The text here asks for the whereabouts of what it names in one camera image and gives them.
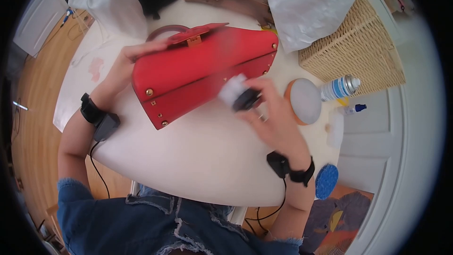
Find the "spray can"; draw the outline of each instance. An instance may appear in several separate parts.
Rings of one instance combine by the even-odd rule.
[[[360,79],[348,74],[321,86],[321,100],[341,99],[354,94],[360,85]]]
[[[353,115],[356,112],[360,112],[362,110],[366,110],[366,105],[357,104],[355,106],[340,106],[338,108],[338,112],[342,115]]]

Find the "person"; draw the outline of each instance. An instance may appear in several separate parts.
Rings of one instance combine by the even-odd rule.
[[[124,47],[105,80],[90,94],[94,105],[110,112],[116,95],[131,81],[135,59],[165,48],[162,41]],[[268,119],[263,121],[254,111],[236,113],[237,117],[286,156],[292,170],[306,171],[311,157],[290,104],[269,79],[250,79],[246,84],[262,92]],[[227,221],[229,206],[183,199],[144,186],[140,195],[95,200],[85,167],[94,131],[78,110],[66,124],[59,146],[57,218],[72,255],[298,254],[315,196],[313,178],[305,187],[287,177],[285,203],[262,240]]]

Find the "blue bottle cap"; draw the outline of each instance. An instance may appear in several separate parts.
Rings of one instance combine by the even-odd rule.
[[[366,110],[366,105],[356,105],[357,112],[362,111],[362,110]]]

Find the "gold clasp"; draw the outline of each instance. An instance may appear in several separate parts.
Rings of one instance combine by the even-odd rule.
[[[196,36],[196,37],[191,37],[187,40],[187,45],[189,47],[193,47],[193,46],[196,46],[196,45],[199,45],[201,43],[201,37],[200,36]]]

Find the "wooden floor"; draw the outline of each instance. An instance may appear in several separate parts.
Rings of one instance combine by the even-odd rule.
[[[57,25],[48,36],[45,46],[34,59],[27,57],[20,78],[17,99],[29,108],[21,111],[19,133],[11,138],[14,172],[24,185],[23,194],[29,213],[36,225],[46,219],[46,209],[57,203],[57,151],[61,133],[53,125],[55,104],[69,62],[83,35],[70,18],[60,29]],[[107,198],[105,186],[94,170],[89,157],[85,160],[88,180],[93,196]],[[129,193],[131,180],[96,162],[96,167],[109,187],[110,197],[124,197]],[[274,212],[278,207],[260,208],[260,217]],[[249,207],[246,217],[256,219],[256,208]],[[274,222],[276,214],[261,221],[265,228]],[[263,235],[257,221],[249,221],[258,235]],[[251,231],[244,223],[245,229]]]

